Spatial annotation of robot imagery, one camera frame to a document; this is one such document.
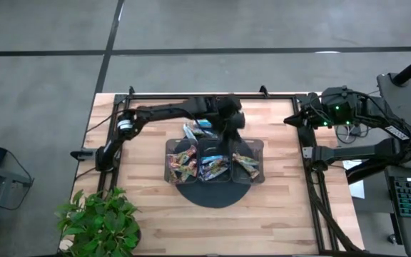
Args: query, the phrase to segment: candy bar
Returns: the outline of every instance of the candy bar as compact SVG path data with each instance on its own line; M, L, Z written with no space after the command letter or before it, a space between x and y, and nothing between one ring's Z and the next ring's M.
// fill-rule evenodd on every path
M247 156L241 156L239 153L233 153L233 160L238 163L245 163L249 166L257 166L260 162Z

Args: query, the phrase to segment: black floor stripe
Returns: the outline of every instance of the black floor stripe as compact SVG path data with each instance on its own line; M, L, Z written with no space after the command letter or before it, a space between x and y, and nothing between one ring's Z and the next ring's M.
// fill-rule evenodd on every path
M222 49L126 49L113 50L114 56L163 56L199 54L311 54L321 52L382 53L410 52L411 46L387 47L305 47L305 48L222 48Z
M100 56L104 50L0 51L0 56Z
M108 46L115 42L116 29ZM300 48L217 48L217 49L121 49L121 50L66 50L66 51L0 51L0 56L164 56L199 54L311 54L411 52L411 46L383 47L300 47Z
M94 93L102 93L104 87L104 81L106 80L106 74L108 70L108 64L111 61L112 48L115 43L115 37L118 30L118 25L120 24L120 15L123 10L123 4L125 0L118 0L117 8L115 14L113 15L111 33L108 35L106 52L103 57L103 63L99 69L98 81L96 82L96 87Z

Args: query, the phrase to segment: metal bracket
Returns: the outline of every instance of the metal bracket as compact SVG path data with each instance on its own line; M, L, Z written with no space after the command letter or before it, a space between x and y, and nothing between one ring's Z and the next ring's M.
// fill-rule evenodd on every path
M115 97L113 98L113 104L120 104L126 101L128 98L128 95L126 94L116 94Z
M312 158L313 147L303 147L304 158Z
M72 151L71 156L77 161L85 161L94 159L97 148L82 148L80 151Z
M136 91L134 90L134 87L133 86L129 86L129 95L128 95L128 97L129 97L129 99L132 99L133 97L134 97L134 93L135 93Z
M260 87L259 92L264 94L264 98L265 98L265 99L268 99L268 98L270 97L270 96L269 96L268 89L267 89L264 85L262 85L262 86Z

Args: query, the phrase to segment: plant pot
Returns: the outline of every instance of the plant pot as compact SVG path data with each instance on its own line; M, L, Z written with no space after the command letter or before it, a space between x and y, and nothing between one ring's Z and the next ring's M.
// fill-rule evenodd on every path
M138 238L139 240L137 241L136 246L134 246L134 247L132 248L132 250L134 250L134 249L139 245L139 243L141 242L141 239L142 239L141 229L138 229L138 230L136 231L136 236L137 236L137 238Z

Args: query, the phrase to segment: wooden table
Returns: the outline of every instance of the wooden table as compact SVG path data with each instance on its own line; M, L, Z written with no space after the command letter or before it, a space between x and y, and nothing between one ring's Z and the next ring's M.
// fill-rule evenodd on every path
M88 127L111 114L114 94L97 94ZM131 107L176 103L181 100L131 100ZM307 186L296 128L283 119L293 114L289 100L241 100L246 126L243 138L264 141L263 184L252 186L239 202L226 208L205 208L185 199L163 180L165 143L183 138L186 119L147 124L132 141L125 142L117 186L126 190L142 240L138 255L185 254L313 254L318 253ZM108 122L86 134L84 146L98 148L106 142ZM319 145L336 146L332 129L316 131ZM84 161L78 174L94 167ZM98 172L82 176L73 194L81 189L95 193ZM330 167L325 172L333 216L354 244L363 248L355 209L345 173ZM322 230L328 245L325 222Z

